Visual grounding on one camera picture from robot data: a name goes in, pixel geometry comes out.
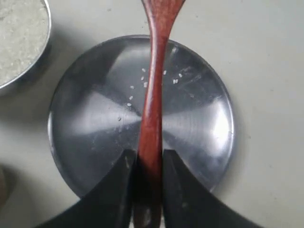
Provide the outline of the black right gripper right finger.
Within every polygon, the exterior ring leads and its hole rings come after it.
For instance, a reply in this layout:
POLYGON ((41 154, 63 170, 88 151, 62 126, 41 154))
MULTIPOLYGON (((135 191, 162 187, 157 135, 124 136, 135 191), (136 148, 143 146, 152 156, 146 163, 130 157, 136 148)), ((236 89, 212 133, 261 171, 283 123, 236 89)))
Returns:
POLYGON ((162 155, 162 204, 167 228, 257 228, 206 189, 175 150, 162 155))

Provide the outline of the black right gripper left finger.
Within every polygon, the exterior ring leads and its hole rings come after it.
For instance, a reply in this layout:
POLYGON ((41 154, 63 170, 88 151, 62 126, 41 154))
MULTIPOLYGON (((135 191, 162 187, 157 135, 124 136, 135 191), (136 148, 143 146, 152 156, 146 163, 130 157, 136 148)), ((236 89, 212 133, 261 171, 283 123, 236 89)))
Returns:
POLYGON ((124 150, 101 181, 71 206, 38 228, 128 228, 132 213, 136 152, 124 150))

